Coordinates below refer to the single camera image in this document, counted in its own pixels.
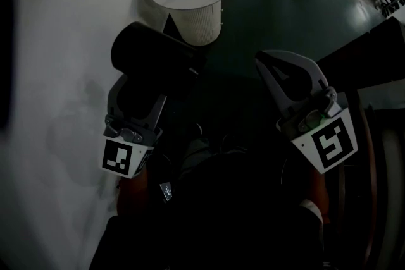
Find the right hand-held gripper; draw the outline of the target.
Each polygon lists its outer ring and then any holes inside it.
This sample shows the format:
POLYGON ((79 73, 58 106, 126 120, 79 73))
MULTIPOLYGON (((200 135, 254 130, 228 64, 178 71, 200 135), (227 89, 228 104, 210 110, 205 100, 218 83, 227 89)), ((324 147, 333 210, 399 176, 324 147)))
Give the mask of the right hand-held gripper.
POLYGON ((319 173, 331 170, 358 151, 349 109, 339 106, 335 89, 328 87, 313 60, 276 50, 259 51, 255 60, 262 81, 286 119, 278 120, 277 129, 319 173), (294 114, 295 102, 311 98, 294 114))

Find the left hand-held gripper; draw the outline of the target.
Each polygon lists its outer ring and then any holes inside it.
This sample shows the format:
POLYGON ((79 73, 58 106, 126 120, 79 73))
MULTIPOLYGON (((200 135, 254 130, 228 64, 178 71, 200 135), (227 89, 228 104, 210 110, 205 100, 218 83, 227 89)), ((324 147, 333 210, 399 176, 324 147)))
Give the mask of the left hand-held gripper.
POLYGON ((141 174, 163 130, 157 127, 167 96, 160 94, 146 118, 146 128, 128 119, 128 77, 122 75, 108 94, 106 127, 101 136, 101 169, 124 178, 141 174))

